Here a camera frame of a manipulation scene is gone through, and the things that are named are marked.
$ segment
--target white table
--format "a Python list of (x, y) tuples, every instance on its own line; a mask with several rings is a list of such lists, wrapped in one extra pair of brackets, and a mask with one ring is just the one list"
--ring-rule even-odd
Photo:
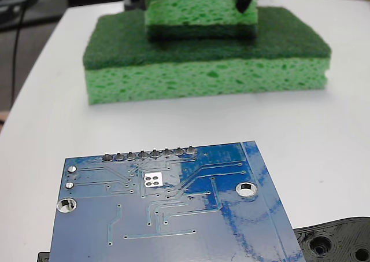
[(82, 55), (122, 3), (69, 9), (0, 135), (1, 260), (49, 251), (64, 159), (105, 152), (256, 140), (294, 228), (370, 216), (370, 2), (261, 2), (332, 47), (326, 90), (89, 106)]

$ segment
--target metal terminal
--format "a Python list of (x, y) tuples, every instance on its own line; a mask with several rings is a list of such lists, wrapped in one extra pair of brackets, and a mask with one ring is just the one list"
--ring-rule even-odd
[(71, 166), (68, 168), (68, 172), (70, 172), (70, 173), (73, 173), (73, 172), (75, 172), (75, 171), (77, 171), (77, 168), (76, 168), (74, 165), (71, 165)]
[(77, 202), (73, 198), (63, 198), (57, 203), (57, 210), (61, 213), (71, 213), (77, 207)]
[(177, 155), (177, 156), (181, 156), (181, 155), (183, 155), (184, 153), (185, 153), (185, 151), (182, 149), (182, 148), (177, 148), (177, 149), (175, 149), (174, 151), (173, 151), (173, 153), (175, 154), (175, 155)]
[(250, 182), (239, 183), (235, 190), (241, 197), (252, 197), (257, 194), (257, 186)]
[(73, 184), (72, 182), (68, 182), (68, 183), (66, 183), (65, 184), (65, 187), (67, 188), (67, 189), (71, 189), (71, 188), (73, 188), (73, 186), (74, 186), (75, 184)]
[(140, 153), (138, 154), (138, 157), (140, 158), (140, 159), (145, 159), (146, 157), (148, 157), (149, 156), (149, 154), (148, 153), (146, 153), (144, 150), (141, 150), (140, 151)]
[(161, 155), (161, 153), (157, 149), (153, 149), (153, 151), (150, 153), (150, 157), (156, 159)]
[(166, 148), (165, 150), (162, 151), (162, 154), (166, 157), (169, 157), (172, 154), (172, 151)]
[(103, 155), (103, 161), (104, 162), (110, 162), (110, 161), (112, 161), (113, 160), (113, 156), (112, 155), (110, 155), (110, 154), (108, 154), (108, 153), (105, 153), (104, 155)]
[(196, 152), (197, 152), (197, 149), (195, 147), (192, 147), (192, 146), (189, 146), (186, 149), (186, 153), (189, 154), (189, 155), (195, 154)]
[(125, 156), (123, 154), (121, 154), (120, 152), (117, 152), (116, 161), (123, 161), (124, 157)]
[(136, 158), (136, 154), (135, 153), (133, 153), (133, 152), (129, 152), (128, 154), (127, 154), (127, 156), (126, 156), (126, 159), (128, 160), (128, 161), (132, 161), (132, 160), (134, 160)]

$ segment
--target green sponge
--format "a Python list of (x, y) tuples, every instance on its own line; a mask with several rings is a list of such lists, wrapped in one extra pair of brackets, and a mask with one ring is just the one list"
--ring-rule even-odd
[(258, 8), (259, 35), (147, 41), (144, 14), (103, 16), (84, 55), (89, 103), (324, 88), (331, 50), (283, 8)]
[(257, 1), (239, 13), (236, 0), (150, 0), (145, 13), (150, 39), (253, 38)]

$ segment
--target wire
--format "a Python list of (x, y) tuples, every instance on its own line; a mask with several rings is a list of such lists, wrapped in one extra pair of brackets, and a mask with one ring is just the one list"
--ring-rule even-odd
[(10, 108), (12, 108), (14, 101), (16, 100), (16, 66), (17, 66), (17, 51), (18, 51), (18, 41), (19, 41), (19, 34), (22, 28), (23, 19), (27, 7), (29, 5), (30, 0), (26, 0), (24, 5), (21, 7), (21, 16), (18, 22), (17, 31), (16, 31), (16, 39), (14, 41), (14, 48), (13, 48), (13, 66), (12, 66), (12, 92), (10, 95)]

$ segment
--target blue circuit board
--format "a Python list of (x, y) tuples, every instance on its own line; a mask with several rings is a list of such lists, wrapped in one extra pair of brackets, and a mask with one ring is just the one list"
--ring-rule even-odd
[(305, 261), (255, 142), (68, 158), (50, 262)]

